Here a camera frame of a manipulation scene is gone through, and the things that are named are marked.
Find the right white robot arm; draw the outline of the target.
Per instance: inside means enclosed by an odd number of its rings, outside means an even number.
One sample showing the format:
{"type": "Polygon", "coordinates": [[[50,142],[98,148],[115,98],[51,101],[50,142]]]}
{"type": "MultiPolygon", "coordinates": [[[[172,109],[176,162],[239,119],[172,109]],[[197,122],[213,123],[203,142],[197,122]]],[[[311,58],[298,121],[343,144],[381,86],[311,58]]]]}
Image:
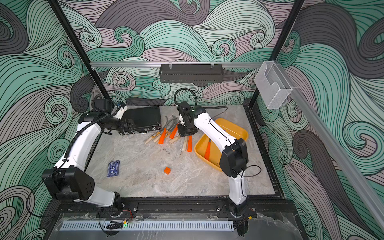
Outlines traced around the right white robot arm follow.
{"type": "Polygon", "coordinates": [[[225,109],[226,106],[202,107],[198,105],[198,98],[194,91],[188,88],[181,88],[174,93],[174,102],[178,110],[180,125],[178,133],[180,137],[189,137],[202,131],[219,149],[221,158],[219,166],[222,172],[228,177],[229,208],[235,218],[240,218],[245,214],[247,208],[247,195],[245,187],[245,171],[249,162],[246,141],[242,138],[236,139],[228,132],[223,130],[211,117],[207,110],[225,109]],[[191,93],[195,98],[194,106],[190,106],[187,101],[178,103],[177,95],[181,91],[191,93]]]}

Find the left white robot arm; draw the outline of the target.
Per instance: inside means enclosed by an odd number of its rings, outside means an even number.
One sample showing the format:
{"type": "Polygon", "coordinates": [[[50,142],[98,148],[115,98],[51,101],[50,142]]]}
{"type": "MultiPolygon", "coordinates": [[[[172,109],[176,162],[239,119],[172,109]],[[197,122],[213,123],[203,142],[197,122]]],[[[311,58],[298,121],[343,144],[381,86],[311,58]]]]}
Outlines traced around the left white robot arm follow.
{"type": "Polygon", "coordinates": [[[90,112],[81,114],[76,133],[64,155],[53,168],[44,170],[42,174],[42,181],[53,199],[113,208],[115,217],[123,212],[120,194],[98,187],[86,173],[86,166],[92,146],[101,133],[117,131],[125,134],[133,130],[133,120],[124,118],[127,110],[124,103],[114,104],[111,100],[99,98],[92,101],[90,112]]]}

